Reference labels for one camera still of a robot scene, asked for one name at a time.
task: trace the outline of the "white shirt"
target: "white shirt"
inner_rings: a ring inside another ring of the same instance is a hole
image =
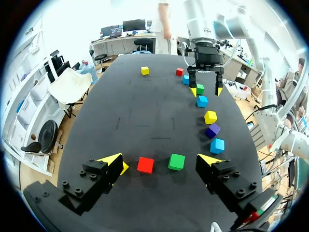
[[[171,33],[177,33],[178,31],[178,24],[177,24],[177,8],[180,5],[183,4],[183,1],[181,0],[157,0],[156,5],[156,13],[155,17],[153,19],[152,25],[151,25],[151,31],[152,32],[162,32],[163,31],[163,25],[160,20],[159,15],[159,4],[168,4],[168,21],[169,21],[169,28],[171,30]]]

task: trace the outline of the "white chair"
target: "white chair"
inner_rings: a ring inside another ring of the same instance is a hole
[[[91,85],[92,76],[90,73],[79,74],[71,68],[67,68],[58,79],[56,79],[48,88],[50,94],[58,100],[59,106],[66,115],[71,118],[73,106],[83,104],[77,103],[83,100],[88,94]]]

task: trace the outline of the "black table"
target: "black table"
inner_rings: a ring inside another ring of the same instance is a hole
[[[141,75],[143,66],[150,68],[150,75]],[[65,144],[58,186],[76,177],[90,158],[121,152],[129,169],[81,216],[82,221],[121,232],[209,231],[216,221],[228,231],[237,216],[217,195],[209,194],[195,172],[198,153],[235,161],[261,190],[256,149],[232,96],[227,89],[215,96],[215,74],[198,73],[209,104],[196,107],[189,86],[175,75],[178,67],[186,74],[180,56],[125,55],[93,87]],[[209,152],[210,140],[204,134],[207,110],[216,111],[218,138],[225,140],[225,151],[219,155]],[[185,155],[183,170],[168,169],[172,153]],[[141,156],[154,159],[152,174],[137,171]]]

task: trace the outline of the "yellow cube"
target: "yellow cube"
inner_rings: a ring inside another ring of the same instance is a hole
[[[207,111],[204,115],[205,123],[206,124],[212,124],[215,121],[217,121],[217,114],[214,111]]]
[[[149,68],[148,67],[141,67],[140,68],[142,75],[148,75],[149,74]]]

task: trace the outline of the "red cube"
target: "red cube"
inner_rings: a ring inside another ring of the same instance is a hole
[[[183,76],[183,69],[178,68],[178,69],[176,70],[176,76]]]
[[[154,160],[140,157],[139,164],[137,165],[137,170],[141,173],[151,174],[153,172]]]

